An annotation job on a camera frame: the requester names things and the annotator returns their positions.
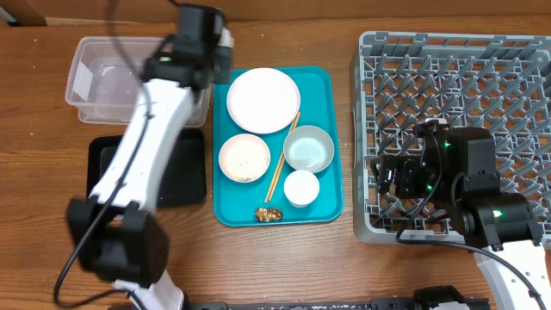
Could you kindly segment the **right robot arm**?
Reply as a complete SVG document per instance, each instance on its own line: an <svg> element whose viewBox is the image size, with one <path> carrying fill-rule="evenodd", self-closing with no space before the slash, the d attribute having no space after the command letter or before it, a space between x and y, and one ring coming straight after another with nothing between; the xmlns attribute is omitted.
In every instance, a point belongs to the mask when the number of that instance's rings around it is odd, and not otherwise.
<svg viewBox="0 0 551 310"><path fill-rule="evenodd" d="M377 190L421 201L408 216L407 228L431 204L445 211L464 240L404 238L398 231L396 241L472 252L498 307L548 309L543 229L524 195L501 190L490 132L437 121L417 125L414 132L424 143L420 154L385 154L371 161Z"/></svg>

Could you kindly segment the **teal serving tray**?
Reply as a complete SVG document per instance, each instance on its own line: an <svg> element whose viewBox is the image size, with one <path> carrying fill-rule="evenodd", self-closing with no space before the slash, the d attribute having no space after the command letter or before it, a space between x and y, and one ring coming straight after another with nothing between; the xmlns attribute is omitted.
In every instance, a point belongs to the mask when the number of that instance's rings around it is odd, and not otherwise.
<svg viewBox="0 0 551 310"><path fill-rule="evenodd" d="M311 125L326 131L335 146L338 145L338 130L335 104L330 75L318 66L282 67L280 69L294 80L300 92L300 126ZM320 193L313 203L304 208L292 206L283 191L285 178L293 171L289 164L282 172L269 202L265 202L271 180L275 173L283 143L289 129L265 134L261 138L270 150L270 165L256 181L239 183L231 180L220 169L219 153L223 144L232 136L241 134L244 129L236 124L226 107L230 86L214 86L213 107L213 191L214 214L226 226L261 226L255 212L259 208L275 208L282 212L278 225L330 222L344 209L343 177L339 150L334 153L331 164L316 174L320 183Z"/></svg>

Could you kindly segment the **black plastic tray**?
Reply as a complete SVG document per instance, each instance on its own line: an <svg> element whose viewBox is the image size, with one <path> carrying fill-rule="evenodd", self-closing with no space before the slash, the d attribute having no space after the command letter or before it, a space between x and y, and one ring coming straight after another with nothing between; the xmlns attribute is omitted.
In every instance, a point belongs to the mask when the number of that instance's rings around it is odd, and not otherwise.
<svg viewBox="0 0 551 310"><path fill-rule="evenodd" d="M121 135L104 136L90 142L86 195L90 194L107 170L121 139ZM184 128L176 140L164 171L157 207L199 204L206 199L206 195L204 135L199 128Z"/></svg>

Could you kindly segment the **large white plate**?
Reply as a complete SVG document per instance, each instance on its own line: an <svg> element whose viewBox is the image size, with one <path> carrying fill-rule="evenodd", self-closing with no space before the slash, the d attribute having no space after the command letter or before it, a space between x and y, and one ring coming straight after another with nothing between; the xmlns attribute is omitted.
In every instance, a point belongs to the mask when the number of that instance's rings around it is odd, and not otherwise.
<svg viewBox="0 0 551 310"><path fill-rule="evenodd" d="M275 133L291 124L300 110L295 81L274 68L255 68L230 85L226 108L232 120L250 133Z"/></svg>

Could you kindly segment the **brown food scrap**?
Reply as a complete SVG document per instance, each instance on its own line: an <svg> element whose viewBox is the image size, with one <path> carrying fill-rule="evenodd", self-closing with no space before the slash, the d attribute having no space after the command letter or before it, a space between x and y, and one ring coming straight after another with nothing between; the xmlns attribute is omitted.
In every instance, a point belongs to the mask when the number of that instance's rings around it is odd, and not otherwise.
<svg viewBox="0 0 551 310"><path fill-rule="evenodd" d="M254 213L254 217L260 222L273 222L281 220L283 213L276 208L258 208Z"/></svg>

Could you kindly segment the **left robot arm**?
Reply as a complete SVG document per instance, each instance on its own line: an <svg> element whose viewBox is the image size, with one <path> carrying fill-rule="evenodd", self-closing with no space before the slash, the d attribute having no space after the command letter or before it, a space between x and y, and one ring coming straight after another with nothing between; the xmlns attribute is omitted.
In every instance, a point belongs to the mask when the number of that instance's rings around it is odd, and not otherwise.
<svg viewBox="0 0 551 310"><path fill-rule="evenodd" d="M66 220L79 263L137 309L183 309L186 294L166 269L169 239L155 219L158 192L176 140L213 84L226 84L233 38L220 9L179 3L177 31L142 66L133 115L108 168Z"/></svg>

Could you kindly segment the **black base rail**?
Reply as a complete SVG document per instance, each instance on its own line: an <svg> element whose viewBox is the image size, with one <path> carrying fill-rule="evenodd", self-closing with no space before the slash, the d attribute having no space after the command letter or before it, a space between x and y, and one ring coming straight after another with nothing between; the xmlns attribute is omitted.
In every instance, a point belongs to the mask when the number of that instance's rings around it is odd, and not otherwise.
<svg viewBox="0 0 551 310"><path fill-rule="evenodd" d="M228 304L223 301L184 303L192 310L490 310L487 298L463 296L454 286L420 288L412 297L373 298L370 301Z"/></svg>

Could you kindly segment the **clear plastic bin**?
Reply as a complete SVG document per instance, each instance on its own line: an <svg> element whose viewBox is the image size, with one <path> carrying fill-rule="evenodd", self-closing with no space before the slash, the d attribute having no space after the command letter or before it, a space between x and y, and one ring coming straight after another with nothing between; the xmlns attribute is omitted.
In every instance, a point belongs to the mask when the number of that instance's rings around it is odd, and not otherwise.
<svg viewBox="0 0 551 310"><path fill-rule="evenodd" d="M78 109L81 122L127 124L133 115L140 87L109 36L87 36L78 45L69 71L65 100ZM161 38L121 37L120 41L138 73ZM201 108L186 127L201 127L207 118L211 87L203 91Z"/></svg>

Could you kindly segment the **small white bowl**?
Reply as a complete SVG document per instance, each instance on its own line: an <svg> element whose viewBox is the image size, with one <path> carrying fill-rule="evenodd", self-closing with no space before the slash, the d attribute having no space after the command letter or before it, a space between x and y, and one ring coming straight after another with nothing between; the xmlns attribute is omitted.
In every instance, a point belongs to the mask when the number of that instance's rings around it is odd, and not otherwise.
<svg viewBox="0 0 551 310"><path fill-rule="evenodd" d="M267 144L249 133L232 136L219 151L220 169L226 177L238 183L251 183L262 177L270 161Z"/></svg>

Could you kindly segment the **grey dishwasher rack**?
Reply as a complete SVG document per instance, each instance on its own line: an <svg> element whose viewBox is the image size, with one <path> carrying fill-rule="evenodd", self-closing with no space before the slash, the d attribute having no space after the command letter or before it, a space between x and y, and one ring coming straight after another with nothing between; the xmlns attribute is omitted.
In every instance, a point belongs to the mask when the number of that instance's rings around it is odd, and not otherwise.
<svg viewBox="0 0 551 310"><path fill-rule="evenodd" d="M353 230L371 244L397 236L460 241L440 210L412 228L414 200L379 194L370 162L417 155L414 127L442 118L483 127L496 141L504 191L524 195L550 228L550 39L547 36L368 31L350 62L354 125Z"/></svg>

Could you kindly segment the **white cup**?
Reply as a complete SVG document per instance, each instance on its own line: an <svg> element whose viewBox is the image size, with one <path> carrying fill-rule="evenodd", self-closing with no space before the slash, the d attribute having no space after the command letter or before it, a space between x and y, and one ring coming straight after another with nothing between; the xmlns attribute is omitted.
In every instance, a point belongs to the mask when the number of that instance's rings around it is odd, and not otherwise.
<svg viewBox="0 0 551 310"><path fill-rule="evenodd" d="M320 185L318 178L308 170L295 170L284 182L284 195L296 208L305 208L316 200Z"/></svg>

